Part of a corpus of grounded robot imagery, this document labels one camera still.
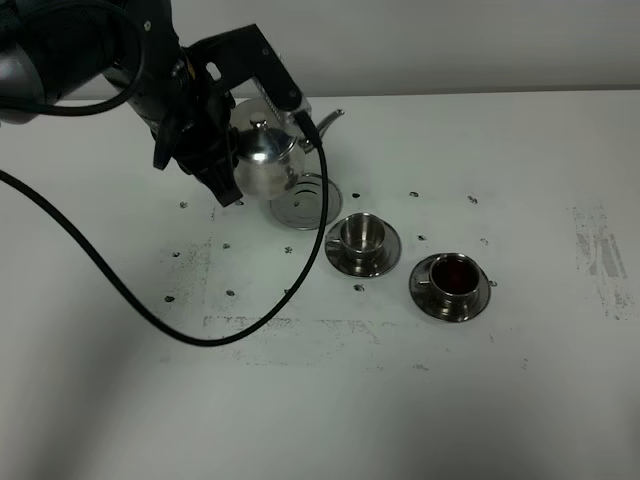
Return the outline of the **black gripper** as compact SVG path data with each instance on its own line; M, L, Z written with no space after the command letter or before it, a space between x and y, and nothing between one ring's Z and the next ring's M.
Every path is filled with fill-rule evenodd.
M229 93L216 94L213 81L187 48L152 45L146 48L141 82L128 104L155 140L153 166L163 170L175 160L227 207L241 199L230 127L235 101Z

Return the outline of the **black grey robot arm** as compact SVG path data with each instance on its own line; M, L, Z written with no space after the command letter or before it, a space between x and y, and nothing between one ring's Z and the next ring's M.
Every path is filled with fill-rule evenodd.
M234 102L216 94L205 66L183 48L168 1L4 1L1 94L54 105L98 75L118 91L155 140L153 165L176 162L226 207L242 197L233 175Z

